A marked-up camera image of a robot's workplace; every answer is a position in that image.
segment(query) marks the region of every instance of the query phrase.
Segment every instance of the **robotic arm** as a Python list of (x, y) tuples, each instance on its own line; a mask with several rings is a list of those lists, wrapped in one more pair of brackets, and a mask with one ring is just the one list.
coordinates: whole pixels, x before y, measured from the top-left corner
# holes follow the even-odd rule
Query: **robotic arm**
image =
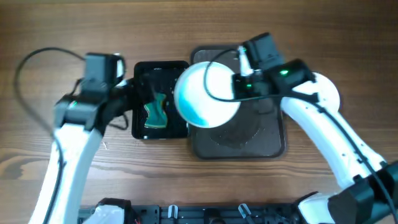
[[(374, 223), (390, 214), (382, 188), (398, 203), (398, 164), (387, 165), (339, 114), (340, 98), (329, 79), (312, 73), (301, 60), (282, 65), (277, 56), (269, 34), (244, 42), (239, 47), (241, 74), (233, 77), (233, 88), (236, 98), (281, 96), (283, 111), (303, 128), (329, 163), (342, 192), (311, 194), (301, 200), (298, 209), (303, 219), (308, 223)], [(55, 106), (55, 136), (62, 148), (52, 146), (30, 223), (75, 223), (88, 169), (106, 126), (142, 100), (153, 100), (145, 80), (122, 81), (124, 70), (124, 60), (118, 55), (88, 54), (81, 93), (65, 95)], [(58, 150), (63, 152), (63, 164), (58, 164)], [(58, 179), (60, 169), (62, 178)], [(97, 207), (87, 223), (128, 223), (125, 211), (112, 203)]]

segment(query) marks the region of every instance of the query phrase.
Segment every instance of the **wood grain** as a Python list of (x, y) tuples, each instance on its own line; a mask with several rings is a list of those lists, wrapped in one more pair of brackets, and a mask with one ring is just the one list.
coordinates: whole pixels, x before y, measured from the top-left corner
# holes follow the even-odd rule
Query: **wood grain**
[[(0, 5), (0, 223), (27, 222), (49, 159), (50, 139), (12, 93), (15, 66), (30, 51), (120, 52), (132, 68), (140, 61), (188, 60), (198, 45), (232, 44), (269, 31), (287, 60), (302, 58), (335, 82), (343, 116), (392, 162), (398, 159), (397, 15), (397, 1), (369, 0)], [(82, 69), (67, 55), (38, 55), (24, 70), (24, 96), (52, 122), (52, 106)], [(109, 128), (82, 204), (103, 197), (159, 205), (291, 202), (314, 190), (337, 191), (311, 140), (291, 119), (285, 125), (285, 156), (255, 162), (202, 162), (186, 139), (138, 141), (130, 131)]]

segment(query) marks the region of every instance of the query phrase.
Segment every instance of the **sponge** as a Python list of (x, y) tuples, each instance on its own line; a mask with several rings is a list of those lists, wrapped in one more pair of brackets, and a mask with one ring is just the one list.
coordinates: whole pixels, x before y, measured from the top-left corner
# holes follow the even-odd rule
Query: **sponge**
[(154, 93), (155, 100), (144, 105), (148, 113), (147, 121), (145, 122), (146, 128), (166, 128), (167, 116), (163, 110), (163, 104), (166, 95), (162, 93)]

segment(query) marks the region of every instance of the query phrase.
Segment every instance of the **wooden table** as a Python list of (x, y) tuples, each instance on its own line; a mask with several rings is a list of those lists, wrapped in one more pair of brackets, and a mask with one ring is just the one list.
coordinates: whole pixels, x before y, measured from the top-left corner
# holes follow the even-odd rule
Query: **wooden table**
[[(287, 60), (302, 58), (333, 80), (343, 116), (392, 162), (398, 159), (397, 15), (397, 1), (368, 0), (0, 5), (0, 223), (27, 222), (49, 160), (50, 138), (12, 92), (16, 64), (30, 51), (120, 52), (133, 68), (140, 61), (188, 60), (196, 46), (269, 31)], [(53, 105), (83, 75), (83, 66), (57, 52), (38, 55), (24, 70), (23, 94), (51, 123)], [(130, 131), (109, 128), (82, 205), (103, 197), (136, 205), (292, 202), (314, 190), (337, 191), (311, 140), (291, 119), (285, 125), (287, 153), (264, 162), (201, 162), (186, 139), (139, 141)]]

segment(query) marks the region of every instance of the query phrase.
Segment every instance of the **dark gray tray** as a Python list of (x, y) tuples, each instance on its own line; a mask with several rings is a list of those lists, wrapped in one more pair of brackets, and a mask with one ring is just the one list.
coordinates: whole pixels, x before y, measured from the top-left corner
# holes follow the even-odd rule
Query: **dark gray tray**
[[(191, 54), (191, 64), (206, 62), (222, 50), (237, 46), (203, 46)], [(217, 62), (239, 72), (236, 53)], [(193, 153), (203, 160), (274, 159), (286, 150), (282, 112), (273, 99), (242, 102), (235, 116), (217, 128), (190, 126)]]

